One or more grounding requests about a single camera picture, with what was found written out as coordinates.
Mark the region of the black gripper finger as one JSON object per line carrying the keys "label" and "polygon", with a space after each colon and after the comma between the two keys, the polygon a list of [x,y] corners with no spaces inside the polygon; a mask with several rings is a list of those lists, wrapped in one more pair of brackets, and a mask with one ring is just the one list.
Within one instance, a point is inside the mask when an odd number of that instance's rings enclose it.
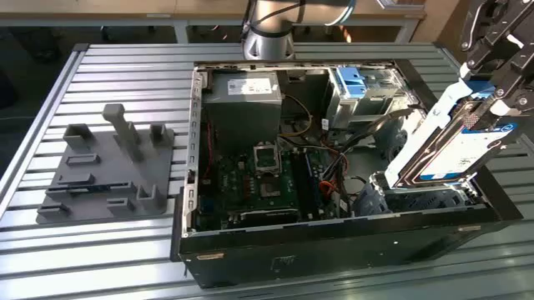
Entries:
{"label": "black gripper finger", "polygon": [[468,67],[496,87],[469,116],[468,128],[495,129],[509,123],[528,126],[533,122],[533,44],[480,43],[469,53]]}
{"label": "black gripper finger", "polygon": [[468,53],[460,73],[463,75],[523,73],[523,65],[516,62],[516,54],[523,50],[523,42],[512,35],[491,41],[480,38],[480,15],[488,1],[472,1],[467,13],[460,42],[461,50]]}

